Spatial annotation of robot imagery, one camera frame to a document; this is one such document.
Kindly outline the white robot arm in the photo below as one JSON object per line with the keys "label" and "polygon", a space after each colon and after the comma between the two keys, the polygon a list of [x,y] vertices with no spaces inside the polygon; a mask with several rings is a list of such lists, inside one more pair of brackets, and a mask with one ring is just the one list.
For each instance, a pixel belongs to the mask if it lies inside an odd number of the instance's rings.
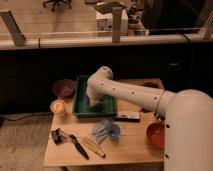
{"label": "white robot arm", "polygon": [[213,98],[208,94],[117,82],[112,70],[102,66],[88,78],[86,95],[91,106],[110,95],[163,116],[164,171],[213,171]]}

